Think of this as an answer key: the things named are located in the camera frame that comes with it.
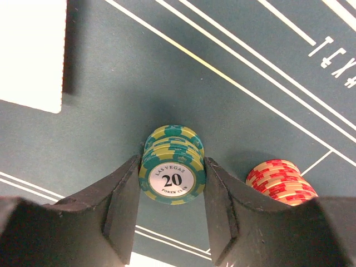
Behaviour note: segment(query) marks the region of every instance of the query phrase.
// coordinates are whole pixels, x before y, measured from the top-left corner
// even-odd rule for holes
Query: white circular label
[[[149,182],[157,193],[175,197],[187,194],[193,188],[195,179],[187,167],[176,163],[164,163],[151,171]]]

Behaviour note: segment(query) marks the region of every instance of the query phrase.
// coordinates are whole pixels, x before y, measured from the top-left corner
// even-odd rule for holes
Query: stack of red poker chips
[[[287,160],[269,160],[254,167],[247,176],[246,184],[291,206],[318,196],[302,178],[297,166]]]

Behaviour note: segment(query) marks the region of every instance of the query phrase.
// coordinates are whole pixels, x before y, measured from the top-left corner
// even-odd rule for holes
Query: green poker chip
[[[204,148],[193,130],[166,125],[147,139],[139,183],[151,199],[170,205],[187,203],[205,187]]]
[[[204,147],[195,131],[181,125],[165,125],[156,129],[146,140],[145,150],[149,149],[154,142],[167,137],[181,137],[199,150],[201,157],[204,157]]]

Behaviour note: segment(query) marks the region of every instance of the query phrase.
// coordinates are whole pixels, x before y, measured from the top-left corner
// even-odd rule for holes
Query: stack of poker chips
[[[301,176],[297,166],[287,160],[269,160],[254,167],[248,174],[246,184],[291,206],[318,196]]]
[[[170,205],[187,203],[205,187],[204,148],[198,135],[181,125],[166,125],[149,135],[139,172],[142,190]]]

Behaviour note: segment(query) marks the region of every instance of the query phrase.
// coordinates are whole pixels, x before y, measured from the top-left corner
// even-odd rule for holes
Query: white line
[[[284,77],[287,81],[289,81],[291,84],[293,84],[295,87],[300,89],[302,92],[304,92],[306,95],[311,97],[315,102],[323,106],[325,109],[327,109],[330,113],[332,113],[334,116],[342,120],[344,123],[346,123],[349,127],[354,129],[356,131],[356,125],[354,125],[352,122],[347,120],[344,116],[342,116],[340,113],[338,113],[336,110],[331,108],[328,104],[326,104],[324,101],[322,101],[319,97],[311,93],[308,89],[303,87],[301,84],[296,82],[293,78],[291,78],[288,74],[283,72],[280,68],[278,68],[276,65],[274,65],[272,62],[270,62],[268,59],[266,59],[264,56],[259,54],[256,50],[254,50],[252,47],[248,46],[244,41],[241,39],[237,38],[237,36],[233,35],[231,32],[229,32],[226,28],[224,28],[222,25],[218,24],[215,20],[210,18],[208,15],[206,15],[204,12],[193,6],[191,3],[189,3],[187,0],[179,0],[182,4],[184,4],[186,7],[194,11],[196,14],[198,14],[200,17],[208,21],[210,24],[212,24],[214,27],[219,29],[222,33],[226,34],[228,37],[230,37],[232,40],[234,40],[236,43],[238,43],[240,46],[245,48],[247,51],[249,51],[252,55],[257,57],[259,60],[264,62],[267,66],[272,68],[275,72],[277,72],[279,75]]]
[[[328,7],[332,9],[344,22],[356,31],[356,18],[351,15],[338,1],[322,0]]]
[[[51,195],[53,195],[53,196],[60,197],[61,199],[64,199],[64,198],[65,198],[64,196],[61,196],[61,195],[56,194],[56,193],[54,193],[54,192],[52,192],[52,191],[49,191],[49,190],[47,190],[47,189],[44,189],[44,188],[39,187],[39,186],[37,186],[37,185],[34,185],[34,184],[30,183],[30,182],[23,181],[23,180],[21,180],[21,179],[19,179],[19,178],[13,177],[13,176],[11,176],[11,175],[9,175],[9,174],[5,174],[4,172],[1,172],[1,171],[0,171],[0,175],[4,176],[4,177],[6,177],[6,178],[12,179],[12,180],[14,180],[14,181],[20,182],[20,183],[22,183],[22,184],[28,185],[28,186],[30,186],[30,187],[39,189],[39,190],[41,190],[41,191],[43,191],[43,192],[46,192],[46,193],[48,193],[48,194],[51,194]]]
[[[348,139],[352,140],[356,144],[356,138],[353,137],[351,134],[346,132],[344,129],[342,129],[340,126],[335,124],[333,121],[325,117],[323,114],[321,114],[319,111],[317,111],[315,108],[313,108],[311,105],[306,103],[304,100],[302,100],[300,97],[296,96],[294,93],[289,91],[287,88],[285,88],[283,85],[281,85],[279,82],[277,82],[275,79],[273,79],[271,76],[269,76],[267,73],[263,72],[261,69],[253,65],[250,61],[248,61],[246,58],[242,57],[240,54],[236,53],[236,51],[232,50],[230,47],[228,47],[226,44],[221,42],[219,39],[217,39],[215,36],[211,35],[209,32],[201,28],[199,25],[197,25],[195,22],[184,16],[182,13],[180,13],[178,10],[176,10],[174,7],[170,6],[167,4],[164,0],[156,0],[157,3],[161,4],[165,8],[167,8],[169,11],[171,11],[173,14],[181,18],[183,21],[188,23],[190,26],[204,34],[207,38],[211,39],[213,42],[215,42],[217,45],[228,51],[230,54],[232,54],[234,57],[236,57],[238,60],[240,60],[242,63],[246,64],[250,68],[252,68],[255,72],[257,72],[259,75],[263,76],[266,80],[274,84],[276,87],[281,89],[283,92],[285,92],[287,95],[292,97],[294,100],[302,104],[304,107],[309,109],[312,113],[316,114],[319,118],[321,118],[323,121],[327,122],[330,124],[332,127],[334,127],[336,130],[341,132],[344,136],[346,136]]]
[[[279,115],[280,117],[282,117],[283,119],[285,119],[286,121],[288,121],[290,124],[294,125],[296,128],[300,129],[301,131],[303,131],[305,134],[309,135],[311,138],[313,138],[315,141],[319,142],[320,144],[322,144],[323,146],[325,146],[326,148],[332,150],[335,154],[337,154],[338,156],[340,156],[341,158],[343,158],[344,160],[346,160],[347,162],[349,162],[350,164],[352,164],[353,166],[356,167],[356,162],[352,161],[351,159],[349,159],[348,157],[346,157],[344,154],[342,154],[341,152],[337,151],[335,148],[333,148],[332,146],[330,146],[329,144],[327,144],[326,142],[324,142],[323,140],[321,140],[319,137],[315,136],[313,133],[311,133],[310,131],[308,131],[306,128],[304,128],[302,125],[296,123],[295,121],[293,121],[292,119],[290,119],[288,116],[284,115],[282,112],[280,112],[279,110],[277,110],[275,107],[271,106],[270,104],[268,104],[266,101],[264,101],[263,99],[261,99],[260,97],[258,97],[257,95],[255,95],[254,93],[250,92],[249,90],[247,90],[245,87],[243,87],[242,85],[240,85],[239,83],[237,83],[236,81],[234,81],[233,79],[231,79],[229,76],[227,76],[226,74],[222,73],[221,71],[219,71],[218,69],[216,69],[215,67],[213,67],[212,65],[210,65],[209,63],[207,63],[206,61],[202,60],[200,57],[198,57],[196,54],[193,54],[192,52],[190,52],[189,50],[187,50],[185,47],[181,46],[180,44],[178,44],[176,41],[174,41],[173,39],[169,38],[167,35],[165,35],[164,33],[160,32],[158,29],[154,28],[153,26],[149,25],[147,22],[145,22],[144,20],[140,19],[138,16],[136,16],[135,14],[133,14],[132,12],[128,11],[126,8],[124,8],[123,6],[119,5],[118,3],[116,3],[113,0],[105,0],[107,3],[111,4],[113,7],[117,8],[119,11],[121,11],[122,13],[126,14],[127,16],[129,16],[130,18],[132,18],[133,20],[135,20],[136,22],[138,22],[139,24],[143,25],[144,27],[146,27],[147,29],[149,29],[150,31],[152,31],[153,33],[157,34],[158,36],[160,36],[162,39],[166,40],[168,43],[170,43],[171,45],[175,46],[176,48],[178,48],[179,50],[181,50],[182,52],[186,53],[188,56],[192,57],[193,59],[195,59],[196,61],[198,61],[199,63],[201,63],[202,65],[204,65],[205,67],[207,67],[208,69],[210,69],[211,71],[215,72],[217,75],[219,75],[221,78],[225,79],[226,81],[230,82],[232,85],[234,85],[235,87],[237,87],[238,89],[240,89],[241,91],[243,91],[245,94],[249,95],[250,97],[252,97],[254,100],[260,102],[262,105],[264,105],[265,107],[267,107],[269,110],[273,111],[274,113],[276,113],[277,115]]]
[[[177,249],[180,249],[180,250],[183,250],[183,251],[185,251],[185,252],[192,253],[192,254],[197,255],[197,256],[199,256],[199,257],[202,257],[202,258],[204,258],[204,259],[211,260],[211,258],[209,258],[209,257],[206,257],[206,256],[204,256],[204,255],[201,255],[201,254],[199,254],[199,253],[196,253],[196,252],[191,251],[191,250],[188,250],[188,249],[181,248],[180,246],[174,245],[174,244],[169,243],[169,242],[167,242],[167,241],[164,241],[164,240],[161,240],[161,239],[158,239],[158,238],[154,238],[154,237],[152,237],[152,236],[150,236],[150,235],[146,235],[146,234],[144,234],[144,233],[142,233],[142,232],[139,232],[139,231],[137,231],[137,230],[135,230],[135,233],[137,233],[137,234],[139,234],[139,235],[143,235],[143,236],[145,236],[145,237],[147,237],[147,238],[150,238],[150,239],[152,239],[152,240],[155,240],[155,241],[164,243],[164,244],[166,244],[166,245],[173,246],[173,247],[175,247],[175,248],[177,248]]]
[[[54,199],[54,198],[52,198],[52,197],[49,197],[49,196],[46,196],[46,195],[44,195],[44,194],[38,193],[38,192],[36,192],[36,191],[33,191],[33,190],[28,189],[28,188],[26,188],[26,187],[23,187],[23,186],[21,186],[21,185],[14,184],[13,182],[6,181],[6,180],[4,180],[4,179],[2,179],[2,178],[0,178],[0,182],[4,182],[5,184],[12,185],[12,186],[14,186],[14,187],[17,187],[17,188],[22,189],[22,190],[24,190],[24,191],[33,193],[33,194],[35,194],[35,195],[37,195],[37,196],[44,197],[45,199],[49,199],[49,200],[54,201],[54,202],[57,202],[57,201],[58,201],[57,199]]]
[[[149,233],[151,233],[151,234],[157,235],[157,236],[159,236],[159,237],[161,237],[161,238],[165,238],[165,239],[167,239],[167,240],[170,240],[170,241],[173,241],[173,242],[175,242],[175,243],[178,243],[178,244],[180,244],[180,245],[182,245],[182,246],[186,246],[187,248],[195,249],[195,250],[197,250],[197,251],[199,251],[199,252],[202,252],[202,253],[211,255],[208,251],[205,251],[205,250],[202,250],[202,249],[198,249],[198,248],[196,248],[196,247],[194,247],[194,246],[190,246],[190,245],[188,245],[188,244],[182,243],[182,242],[177,241],[177,240],[175,240],[175,239],[173,239],[173,238],[169,238],[168,236],[161,235],[161,234],[159,234],[159,233],[153,232],[153,231],[151,231],[151,230],[149,230],[149,229],[147,229],[147,228],[143,228],[142,226],[136,225],[136,227],[139,228],[139,229],[141,229],[141,230],[144,230],[144,231],[146,231],[146,232],[149,232]]]
[[[332,153],[332,151],[330,150],[328,153],[326,153],[324,156],[322,156],[320,159],[318,159],[314,164],[312,164],[309,168],[307,168],[305,171],[303,171],[301,176],[304,176],[304,174],[306,174],[308,171],[310,171],[312,168],[314,168],[317,164],[319,164],[323,159],[325,159],[331,153]]]
[[[311,39],[305,32],[303,32],[297,25],[295,25],[292,21],[286,18],[282,13],[280,13],[274,6],[272,6],[266,0],[257,0],[260,2],[265,8],[267,8],[270,12],[275,14],[281,21],[283,21],[287,26],[289,26],[293,31],[295,31],[301,38],[306,40],[310,45],[315,46],[316,42]]]
[[[356,9],[356,0],[346,0],[346,1],[350,4],[350,6]]]

